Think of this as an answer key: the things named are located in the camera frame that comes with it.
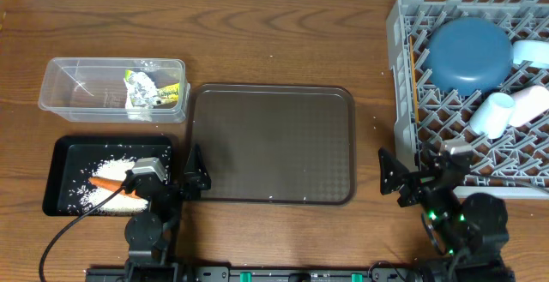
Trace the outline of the white tissue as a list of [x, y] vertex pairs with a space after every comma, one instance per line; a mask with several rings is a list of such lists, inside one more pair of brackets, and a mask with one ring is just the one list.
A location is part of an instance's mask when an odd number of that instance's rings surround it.
[[152, 111], [154, 108], [151, 105], [135, 106], [132, 104], [125, 106], [127, 117], [130, 121], [151, 122]]

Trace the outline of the light blue saucer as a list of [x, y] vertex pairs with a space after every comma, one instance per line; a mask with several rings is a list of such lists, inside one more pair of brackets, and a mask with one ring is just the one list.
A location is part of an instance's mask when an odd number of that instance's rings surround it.
[[539, 40], [518, 40], [513, 44], [513, 64], [524, 61], [537, 69], [547, 69], [549, 64], [549, 43]]

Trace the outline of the pale pink cup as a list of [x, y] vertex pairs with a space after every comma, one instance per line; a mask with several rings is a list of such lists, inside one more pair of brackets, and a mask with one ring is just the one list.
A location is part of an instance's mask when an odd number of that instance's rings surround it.
[[510, 118], [510, 126], [520, 127], [548, 110], [548, 89], [543, 86], [531, 86], [511, 98], [515, 102], [515, 110]]

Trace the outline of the dark blue plate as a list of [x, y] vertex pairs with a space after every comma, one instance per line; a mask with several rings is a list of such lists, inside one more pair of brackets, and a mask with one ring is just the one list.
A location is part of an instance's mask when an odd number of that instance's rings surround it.
[[508, 76], [513, 62], [512, 44], [501, 27], [491, 21], [465, 17], [450, 21], [432, 33], [423, 67], [429, 82], [444, 92], [469, 96], [494, 90]]

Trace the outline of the orange carrot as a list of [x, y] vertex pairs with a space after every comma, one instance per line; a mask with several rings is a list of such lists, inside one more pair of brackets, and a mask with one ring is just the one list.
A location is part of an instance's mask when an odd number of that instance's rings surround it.
[[[106, 189], [111, 192], [115, 192], [122, 187], [122, 181], [103, 178], [103, 177], [90, 177], [88, 181], [97, 188]], [[140, 200], [140, 197], [137, 196], [135, 192], [127, 194], [124, 192], [124, 190], [122, 190], [120, 192], [120, 195]]]

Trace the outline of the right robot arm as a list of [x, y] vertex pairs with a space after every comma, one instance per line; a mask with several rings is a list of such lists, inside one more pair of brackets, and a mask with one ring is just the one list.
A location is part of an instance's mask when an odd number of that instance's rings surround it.
[[428, 167], [410, 171], [385, 148], [378, 150], [380, 193], [399, 194], [400, 207], [420, 205], [421, 222], [441, 256], [408, 271], [405, 281], [514, 281], [501, 250], [510, 240], [504, 200], [474, 193], [460, 201], [455, 188], [471, 171], [473, 149], [449, 142], [429, 153]]

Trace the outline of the light blue cup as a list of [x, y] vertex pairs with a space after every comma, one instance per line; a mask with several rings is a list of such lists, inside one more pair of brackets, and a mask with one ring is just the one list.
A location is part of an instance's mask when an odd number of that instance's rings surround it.
[[476, 135], [488, 139], [501, 137], [516, 108], [513, 98], [506, 93], [490, 94], [469, 120], [469, 126]]

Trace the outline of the foil snack wrapper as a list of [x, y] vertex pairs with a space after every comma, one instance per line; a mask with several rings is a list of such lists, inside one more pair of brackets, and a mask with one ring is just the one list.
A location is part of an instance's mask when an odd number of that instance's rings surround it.
[[127, 89], [126, 109], [151, 109], [159, 105], [178, 102], [179, 99], [180, 85], [178, 83], [158, 88], [144, 72], [126, 70], [124, 85]]

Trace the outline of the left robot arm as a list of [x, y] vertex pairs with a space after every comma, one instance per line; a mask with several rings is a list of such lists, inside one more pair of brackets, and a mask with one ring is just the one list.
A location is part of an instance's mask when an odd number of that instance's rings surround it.
[[177, 230], [182, 205], [201, 198], [211, 189], [199, 145], [190, 150], [181, 182], [167, 183], [166, 168], [157, 158], [139, 159], [126, 171], [124, 193], [135, 194], [148, 202], [148, 208], [130, 218], [124, 236], [129, 244], [129, 259], [120, 281], [186, 281], [192, 274], [184, 264], [170, 256], [171, 239], [166, 233]]

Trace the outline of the wooden chopstick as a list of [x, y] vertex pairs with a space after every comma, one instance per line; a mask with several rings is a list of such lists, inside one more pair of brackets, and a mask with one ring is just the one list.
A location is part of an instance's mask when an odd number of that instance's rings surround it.
[[418, 101], [418, 94], [417, 94], [417, 81], [416, 81], [416, 69], [415, 69], [415, 55], [414, 55], [414, 48], [413, 48], [413, 37], [410, 35], [408, 36], [408, 52], [410, 56], [410, 71], [411, 71], [411, 83], [412, 83], [412, 92], [413, 92], [413, 114], [414, 114], [414, 121], [416, 125], [419, 123], [419, 101]]

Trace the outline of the pile of white rice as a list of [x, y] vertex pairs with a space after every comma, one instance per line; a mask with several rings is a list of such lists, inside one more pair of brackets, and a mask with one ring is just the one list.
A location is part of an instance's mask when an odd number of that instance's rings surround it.
[[170, 145], [73, 145], [69, 148], [63, 168], [62, 185], [56, 213], [80, 215], [112, 194], [97, 188], [88, 179], [103, 177], [118, 181], [126, 178], [138, 159], [158, 158], [166, 170], [171, 169]]

